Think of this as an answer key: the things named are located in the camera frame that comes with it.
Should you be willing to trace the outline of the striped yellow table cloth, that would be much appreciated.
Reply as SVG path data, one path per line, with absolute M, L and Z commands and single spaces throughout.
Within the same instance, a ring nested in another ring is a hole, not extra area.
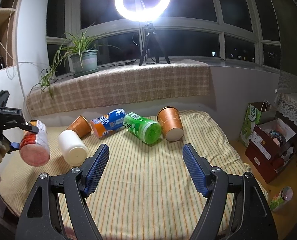
M 147 145 L 122 127 L 98 139 L 83 139 L 92 156 L 107 144 L 110 157 L 95 193 L 87 199 L 89 211 L 103 239 L 189 239 L 206 199 L 198 193 L 185 166 L 182 149 L 192 144 L 197 153 L 226 173 L 251 172 L 220 126 L 206 112 L 181 111 L 184 137 L 161 138 Z M 2 172 L 0 196 L 20 216 L 26 199 L 42 172 L 65 174 L 72 168 L 61 153 L 58 136 L 64 127 L 48 127 L 50 161 L 42 167 L 26 164 L 19 152 Z

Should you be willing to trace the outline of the brown paper cup left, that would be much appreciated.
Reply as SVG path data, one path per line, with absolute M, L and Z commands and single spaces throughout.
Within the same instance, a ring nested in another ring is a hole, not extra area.
M 66 129 L 74 131 L 79 136 L 79 138 L 85 137 L 92 131 L 89 122 L 82 115 L 76 118 Z

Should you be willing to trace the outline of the white plastic cup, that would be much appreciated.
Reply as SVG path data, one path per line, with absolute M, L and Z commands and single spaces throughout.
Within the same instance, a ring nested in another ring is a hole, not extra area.
M 58 144 L 65 161 L 80 166 L 88 157 L 88 149 L 76 132 L 65 130 L 58 137 Z

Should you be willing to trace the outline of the green tea cup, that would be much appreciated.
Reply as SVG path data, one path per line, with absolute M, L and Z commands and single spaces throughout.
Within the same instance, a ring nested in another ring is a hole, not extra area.
M 161 136 L 161 126 L 158 122 L 133 112 L 124 116 L 123 126 L 148 145 L 154 144 Z

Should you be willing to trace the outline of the blue orange printed cup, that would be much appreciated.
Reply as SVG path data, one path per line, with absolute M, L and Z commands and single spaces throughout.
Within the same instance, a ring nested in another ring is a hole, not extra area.
M 89 123 L 97 138 L 108 135 L 110 132 L 115 131 L 123 126 L 124 117 L 126 113 L 124 109 L 119 108 L 109 113 L 91 120 Z

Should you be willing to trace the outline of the white lace cloth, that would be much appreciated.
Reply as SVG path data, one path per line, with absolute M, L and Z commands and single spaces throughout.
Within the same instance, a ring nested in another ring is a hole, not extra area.
M 297 93 L 281 93 L 278 99 L 277 110 L 297 126 Z

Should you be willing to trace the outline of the red orange-print cup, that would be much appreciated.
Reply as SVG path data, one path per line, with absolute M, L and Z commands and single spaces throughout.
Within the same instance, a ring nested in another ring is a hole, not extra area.
M 40 120 L 31 120 L 30 123 L 38 128 L 38 133 L 28 131 L 23 133 L 20 143 L 20 156 L 26 164 L 41 167 L 50 159 L 47 128 Z

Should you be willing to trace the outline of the green cardboard box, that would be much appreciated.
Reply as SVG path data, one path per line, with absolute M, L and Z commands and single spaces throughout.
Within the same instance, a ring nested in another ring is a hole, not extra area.
M 277 109 L 268 101 L 248 103 L 239 141 L 248 147 L 255 126 L 274 120 L 276 112 Z

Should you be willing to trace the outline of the potted spider plant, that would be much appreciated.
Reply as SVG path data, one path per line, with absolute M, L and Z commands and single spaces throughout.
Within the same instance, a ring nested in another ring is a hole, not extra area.
M 55 52 L 52 63 L 49 68 L 41 70 L 39 82 L 33 85 L 31 90 L 39 88 L 42 93 L 48 92 L 50 96 L 53 96 L 52 78 L 57 68 L 67 61 L 72 62 L 74 77 L 92 74 L 99 70 L 96 41 L 100 39 L 100 36 L 90 36 L 87 32 L 88 29 L 79 34 L 65 33 L 66 37 Z

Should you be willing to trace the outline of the red cardboard box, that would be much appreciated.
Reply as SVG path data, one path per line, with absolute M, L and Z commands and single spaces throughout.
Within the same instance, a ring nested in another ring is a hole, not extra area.
M 267 184 L 278 177 L 292 158 L 294 144 L 291 140 L 295 135 L 296 132 L 279 118 L 255 126 L 245 155 Z

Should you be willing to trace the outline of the brown paper cup right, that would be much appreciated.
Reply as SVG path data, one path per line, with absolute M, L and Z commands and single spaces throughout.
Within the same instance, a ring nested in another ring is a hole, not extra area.
M 176 108 L 171 106 L 162 108 L 157 114 L 157 120 L 167 141 L 175 142 L 182 139 L 184 128 Z

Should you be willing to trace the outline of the black tripod stand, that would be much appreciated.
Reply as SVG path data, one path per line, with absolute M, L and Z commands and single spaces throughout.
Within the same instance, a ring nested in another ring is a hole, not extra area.
M 143 51 L 140 55 L 139 66 L 142 66 L 145 58 L 154 57 L 154 62 L 159 63 L 159 52 L 163 55 L 165 61 L 170 64 L 170 59 L 168 58 L 165 49 L 163 48 L 161 41 L 158 37 L 158 34 L 155 31 L 153 23 L 148 23 L 147 25 L 148 33 L 145 37 L 145 43 L 143 46 Z

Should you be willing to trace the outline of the cup lying on floor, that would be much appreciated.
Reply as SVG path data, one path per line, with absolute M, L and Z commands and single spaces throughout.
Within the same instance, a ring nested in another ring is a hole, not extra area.
M 276 212 L 281 209 L 285 204 L 291 201 L 293 198 L 293 190 L 290 186 L 286 186 L 281 191 L 275 195 L 269 206 L 272 212 Z

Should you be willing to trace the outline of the brown paper cup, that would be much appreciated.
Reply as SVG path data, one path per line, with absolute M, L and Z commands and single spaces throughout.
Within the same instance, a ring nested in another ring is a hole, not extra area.
M 82 115 L 76 118 L 66 129 L 74 131 L 79 136 L 79 138 L 85 137 L 92 131 L 89 122 Z
M 176 108 L 171 106 L 162 108 L 157 114 L 157 120 L 167 141 L 175 142 L 182 139 L 184 128 Z

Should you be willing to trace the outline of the plaid beige sill cloth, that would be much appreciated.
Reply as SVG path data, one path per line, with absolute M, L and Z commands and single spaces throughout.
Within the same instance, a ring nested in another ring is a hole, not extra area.
M 26 98 L 31 116 L 210 94 L 210 67 L 182 60 L 171 64 L 108 68 L 33 89 Z

